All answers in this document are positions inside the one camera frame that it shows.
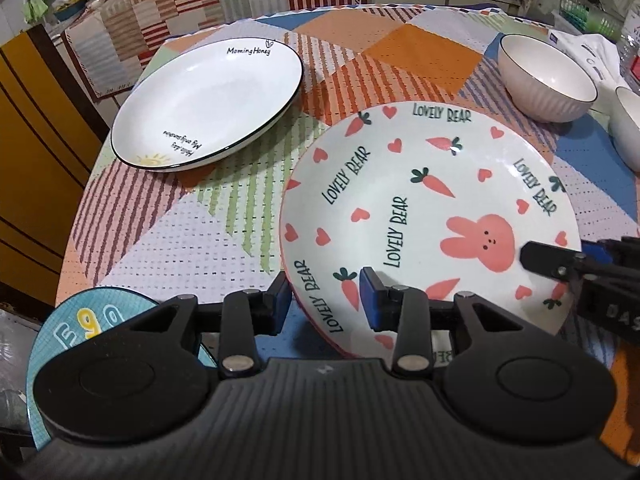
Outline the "pink bunny carrot plate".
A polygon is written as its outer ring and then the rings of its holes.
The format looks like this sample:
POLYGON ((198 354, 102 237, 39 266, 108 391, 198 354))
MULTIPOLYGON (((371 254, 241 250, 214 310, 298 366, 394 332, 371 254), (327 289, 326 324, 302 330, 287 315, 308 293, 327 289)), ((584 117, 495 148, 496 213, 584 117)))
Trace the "pink bunny carrot plate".
POLYGON ((561 179, 513 130, 435 102, 362 110, 326 130, 283 193, 284 270, 311 323, 351 356, 389 359, 394 332, 370 329, 359 273, 449 300, 472 290, 556 333, 566 288, 526 271, 534 240, 575 249, 579 232, 561 179))

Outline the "white ribbed bowl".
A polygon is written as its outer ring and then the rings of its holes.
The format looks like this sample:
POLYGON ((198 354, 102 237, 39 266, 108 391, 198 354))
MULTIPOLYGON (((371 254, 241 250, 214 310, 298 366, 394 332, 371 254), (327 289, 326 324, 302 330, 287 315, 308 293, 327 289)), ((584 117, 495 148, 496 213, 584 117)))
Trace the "white ribbed bowl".
POLYGON ((498 70, 513 104, 536 122, 574 122, 598 98, 596 84, 582 66, 537 38, 503 36, 498 70))
POLYGON ((614 148, 633 172, 640 171, 640 96, 617 87, 608 123, 614 148))

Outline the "blue fried egg plate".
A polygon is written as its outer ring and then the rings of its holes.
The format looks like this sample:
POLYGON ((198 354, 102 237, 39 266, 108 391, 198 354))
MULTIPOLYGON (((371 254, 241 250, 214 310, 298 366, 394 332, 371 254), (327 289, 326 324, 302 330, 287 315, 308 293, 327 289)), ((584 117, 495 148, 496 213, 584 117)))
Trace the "blue fried egg plate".
POLYGON ((65 300, 28 366, 29 420, 41 441, 137 444, 194 419, 215 369, 197 306, 193 295, 156 302, 118 287, 65 300))

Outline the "white Morning Honey plate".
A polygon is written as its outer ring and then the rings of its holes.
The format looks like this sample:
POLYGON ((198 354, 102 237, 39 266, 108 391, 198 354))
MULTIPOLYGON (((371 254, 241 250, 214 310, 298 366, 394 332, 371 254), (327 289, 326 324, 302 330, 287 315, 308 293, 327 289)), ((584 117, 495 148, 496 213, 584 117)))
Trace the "white Morning Honey plate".
POLYGON ((206 44, 158 68, 116 115, 111 147, 124 164, 173 172, 221 160, 288 110, 304 79, 298 53, 256 37, 206 44))

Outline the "colourful patchwork tablecloth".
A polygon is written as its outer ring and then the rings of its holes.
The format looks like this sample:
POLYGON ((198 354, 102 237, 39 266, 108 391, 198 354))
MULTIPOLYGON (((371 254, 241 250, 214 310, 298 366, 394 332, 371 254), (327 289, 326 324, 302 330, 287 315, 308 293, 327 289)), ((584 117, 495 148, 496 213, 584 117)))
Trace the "colourful patchwork tablecloth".
POLYGON ((639 179, 592 115, 546 125, 512 103, 498 71, 506 35, 547 29, 498 10, 360 6, 243 20, 173 39, 152 70, 220 40, 268 38, 305 66, 276 125, 220 162, 156 174, 104 148, 70 232, 58 300, 112 286, 217 301, 291 273, 297 302, 267 356, 338 350, 388 358, 370 330, 358 271, 372 266, 448 299, 483 296, 582 347, 612 372, 603 433, 639 459, 639 350, 570 312, 567 288, 518 262, 489 271, 475 229, 575 247, 639 231, 639 179))

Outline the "white tissue pack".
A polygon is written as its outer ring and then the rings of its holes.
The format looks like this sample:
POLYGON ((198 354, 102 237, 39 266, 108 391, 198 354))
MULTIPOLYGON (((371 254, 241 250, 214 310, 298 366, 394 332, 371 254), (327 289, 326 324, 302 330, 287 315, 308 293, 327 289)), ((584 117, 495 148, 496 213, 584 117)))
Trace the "white tissue pack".
POLYGON ((548 41, 572 58, 591 77, 598 90, 592 108, 611 114, 618 87, 629 88, 620 74, 620 55, 615 44, 599 34, 571 35, 557 29, 548 32, 548 41))

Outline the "red label water bottle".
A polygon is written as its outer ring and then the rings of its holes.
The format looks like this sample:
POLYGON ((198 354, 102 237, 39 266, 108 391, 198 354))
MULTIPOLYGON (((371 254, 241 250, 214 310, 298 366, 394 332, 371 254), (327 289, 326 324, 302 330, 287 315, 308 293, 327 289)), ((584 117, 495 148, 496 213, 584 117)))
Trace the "red label water bottle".
POLYGON ((634 0, 627 11, 616 48, 620 76, 634 93, 639 93, 639 0, 634 0))

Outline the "green plastic basket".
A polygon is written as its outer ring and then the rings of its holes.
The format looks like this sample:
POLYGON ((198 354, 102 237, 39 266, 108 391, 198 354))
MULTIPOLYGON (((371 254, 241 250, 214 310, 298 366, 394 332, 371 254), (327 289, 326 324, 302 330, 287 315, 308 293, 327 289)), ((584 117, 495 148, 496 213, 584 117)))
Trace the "green plastic basket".
POLYGON ((623 18, 601 0, 560 0, 559 14, 583 34, 600 34, 616 44, 623 18))

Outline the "yellow wooden chair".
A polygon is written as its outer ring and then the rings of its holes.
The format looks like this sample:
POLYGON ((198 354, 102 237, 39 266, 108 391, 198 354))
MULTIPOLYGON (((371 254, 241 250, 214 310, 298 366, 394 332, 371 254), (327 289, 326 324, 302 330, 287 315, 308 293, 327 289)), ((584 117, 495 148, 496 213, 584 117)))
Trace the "yellow wooden chair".
POLYGON ((52 307, 108 127, 43 26, 1 48, 1 298, 52 307))

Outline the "striped counter cloth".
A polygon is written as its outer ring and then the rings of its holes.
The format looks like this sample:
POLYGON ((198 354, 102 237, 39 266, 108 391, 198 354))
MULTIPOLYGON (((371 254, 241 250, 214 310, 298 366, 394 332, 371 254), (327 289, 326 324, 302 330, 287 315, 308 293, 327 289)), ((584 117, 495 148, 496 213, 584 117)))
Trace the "striped counter cloth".
POLYGON ((63 32, 82 82, 96 101, 134 86, 168 39, 280 12, 361 0, 106 0, 63 32))

